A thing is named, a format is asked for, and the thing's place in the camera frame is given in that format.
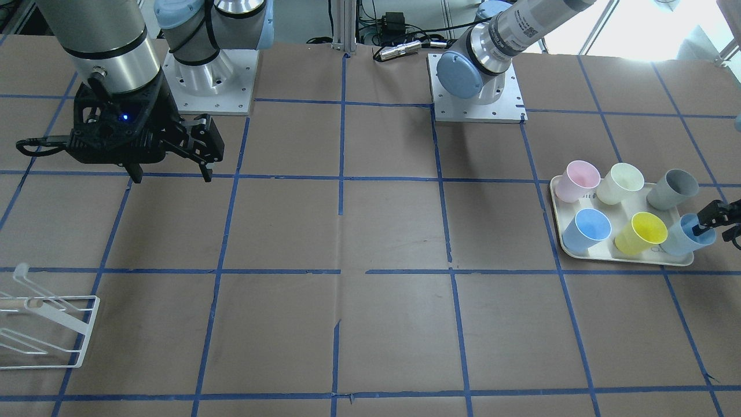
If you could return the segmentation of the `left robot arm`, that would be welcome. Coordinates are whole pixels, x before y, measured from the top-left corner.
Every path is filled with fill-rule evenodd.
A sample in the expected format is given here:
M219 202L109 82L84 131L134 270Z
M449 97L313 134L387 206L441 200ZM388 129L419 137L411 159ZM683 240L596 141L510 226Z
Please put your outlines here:
M459 100L476 100L485 85L502 77L515 56L524 52L593 1L486 1L487 17L469 24L463 37L443 53L434 77Z

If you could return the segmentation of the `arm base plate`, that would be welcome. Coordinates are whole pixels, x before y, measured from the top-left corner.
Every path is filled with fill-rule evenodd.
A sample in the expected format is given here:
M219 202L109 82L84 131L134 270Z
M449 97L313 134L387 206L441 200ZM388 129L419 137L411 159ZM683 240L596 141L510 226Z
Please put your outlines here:
M259 58L258 50L220 50L209 63L193 66L167 53L162 69L181 114L248 116Z
M526 106L514 66L485 82L473 98L458 98L445 90L437 77L441 53L428 55L428 73L435 119L440 122L519 123L527 120Z

